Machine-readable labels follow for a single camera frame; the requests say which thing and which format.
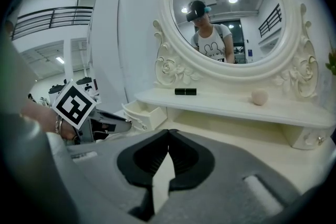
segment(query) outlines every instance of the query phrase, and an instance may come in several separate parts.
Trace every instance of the black railing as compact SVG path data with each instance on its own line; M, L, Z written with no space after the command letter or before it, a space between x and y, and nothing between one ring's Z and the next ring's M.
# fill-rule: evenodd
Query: black railing
M50 28L88 25L92 7L60 7L32 12L18 17L12 33L12 40Z
M280 5L278 4L275 9L271 12L271 14L267 17L267 19L263 22L263 24L259 27L260 35L263 37L267 32L271 31L271 29L278 23L282 21L282 13L280 9Z

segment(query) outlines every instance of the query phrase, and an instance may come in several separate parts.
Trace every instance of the backpack strap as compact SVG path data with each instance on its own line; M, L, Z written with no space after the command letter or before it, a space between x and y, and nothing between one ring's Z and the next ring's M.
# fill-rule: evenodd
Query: backpack strap
M194 39L195 45L198 46L198 31L194 34L193 39Z
M215 29L217 30L217 33L219 34L220 38L223 39L223 31L220 27L221 25L214 25Z

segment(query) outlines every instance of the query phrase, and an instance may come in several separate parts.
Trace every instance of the mirror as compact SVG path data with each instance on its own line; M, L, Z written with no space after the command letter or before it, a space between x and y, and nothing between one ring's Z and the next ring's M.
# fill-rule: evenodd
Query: mirror
M174 22L200 53L228 63L267 57L284 28L278 0L173 0Z

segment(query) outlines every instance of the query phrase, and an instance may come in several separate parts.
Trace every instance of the small drawer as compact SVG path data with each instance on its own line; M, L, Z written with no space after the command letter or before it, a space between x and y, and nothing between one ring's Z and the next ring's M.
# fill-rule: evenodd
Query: small drawer
M153 131L167 119L167 108L134 101L122 104L124 115L140 131Z

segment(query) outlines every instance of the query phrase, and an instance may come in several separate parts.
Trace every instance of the hand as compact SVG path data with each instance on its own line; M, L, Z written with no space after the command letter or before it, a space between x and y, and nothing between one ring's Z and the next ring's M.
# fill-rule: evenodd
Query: hand
M25 107L21 113L33 120L38 121L44 132L55 133L57 113L46 106L37 104L31 100L27 100ZM61 126L61 137L72 140L76 136L74 128L65 120Z

